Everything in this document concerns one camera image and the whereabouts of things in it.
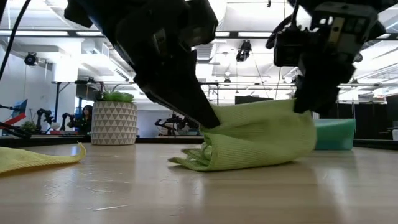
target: white geometric planter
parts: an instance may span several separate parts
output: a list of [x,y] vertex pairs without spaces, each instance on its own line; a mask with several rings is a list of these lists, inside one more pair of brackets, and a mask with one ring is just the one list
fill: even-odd
[[137,106],[133,103],[95,102],[91,125],[91,143],[123,146],[136,142]]

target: desk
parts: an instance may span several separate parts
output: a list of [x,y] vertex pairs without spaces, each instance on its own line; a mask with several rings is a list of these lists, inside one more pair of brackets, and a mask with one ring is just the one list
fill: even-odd
[[[188,145],[91,146],[79,164],[0,178],[2,223],[347,223],[398,220],[398,153],[314,152],[282,166],[171,167]],[[76,145],[30,147],[69,155]]]

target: ceiling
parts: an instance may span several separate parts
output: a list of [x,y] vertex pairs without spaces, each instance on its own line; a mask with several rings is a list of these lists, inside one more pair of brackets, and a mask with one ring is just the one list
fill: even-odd
[[[7,10],[4,14],[0,29],[9,29],[19,13],[23,0],[8,0]],[[246,32],[270,32],[279,22],[292,13],[292,8],[284,0],[272,0],[271,7],[267,7],[268,0],[210,0],[213,9],[219,19],[218,31],[246,31]],[[67,0],[33,0],[19,26],[22,30],[89,30],[63,18],[63,8],[67,5]],[[386,26],[390,33],[398,32],[398,5],[379,14],[379,20]],[[310,17],[299,10],[298,23],[307,25]],[[232,82],[290,82],[297,69],[293,67],[276,67],[273,65],[273,50],[266,49],[264,39],[251,39],[252,53],[250,57],[242,63],[235,60],[236,52],[242,43],[242,39],[217,39],[211,45],[199,46],[197,48],[200,56],[210,63],[197,65],[197,77],[206,82],[223,82],[229,76]],[[106,39],[100,38],[17,38],[16,42],[21,45],[56,45],[68,52],[65,43],[80,42],[85,46],[92,46],[98,54],[89,54],[91,50],[82,51],[79,61],[79,75],[81,77],[93,76],[97,79],[106,78],[107,81],[121,81],[120,76],[114,72],[116,65],[123,72],[134,76],[131,67],[121,59]],[[107,58],[104,58],[103,46],[107,46],[110,51]],[[358,68],[354,74],[360,83],[395,83],[398,78],[397,65],[395,58],[398,57],[398,41],[374,41],[368,43],[361,53],[364,60],[356,63]],[[258,95],[277,98],[288,98],[291,88],[268,86],[267,91],[262,86],[230,85],[222,87],[220,99],[233,99],[235,95]],[[133,91],[137,98],[145,99],[139,94],[136,86],[125,87],[124,90]],[[216,97],[212,88],[203,87],[209,98]],[[356,95],[368,94],[368,90],[357,90],[343,92],[342,96],[352,98],[352,93]]]

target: wall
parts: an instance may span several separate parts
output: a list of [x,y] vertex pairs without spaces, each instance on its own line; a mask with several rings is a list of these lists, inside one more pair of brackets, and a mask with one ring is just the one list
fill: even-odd
[[[4,58],[4,49],[2,47],[0,47],[0,58]],[[0,104],[13,106],[17,101],[28,99],[27,118],[17,123],[17,125],[32,119],[30,110],[35,120],[37,119],[35,113],[40,108],[54,112],[55,95],[51,94],[51,92],[52,90],[55,92],[55,85],[51,84],[52,80],[52,71],[47,70],[47,74],[45,74],[43,67],[26,66],[23,59],[10,55],[0,81]],[[0,121],[9,119],[11,113],[10,110],[0,109]]]
[[137,128],[139,128],[140,138],[156,138],[160,127],[155,126],[158,119],[169,118],[172,114],[167,110],[138,110]]

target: yellow-green towel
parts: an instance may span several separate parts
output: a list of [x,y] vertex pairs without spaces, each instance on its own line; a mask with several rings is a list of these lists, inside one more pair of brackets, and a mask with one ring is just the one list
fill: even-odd
[[221,125],[202,129],[201,149],[184,149],[170,162],[196,171],[260,167],[290,162],[314,150],[317,131],[310,112],[293,112],[293,100],[214,106]]
[[0,147],[0,174],[21,168],[79,162],[86,156],[86,149],[80,143],[79,148],[80,152],[75,156],[49,156],[22,149]]

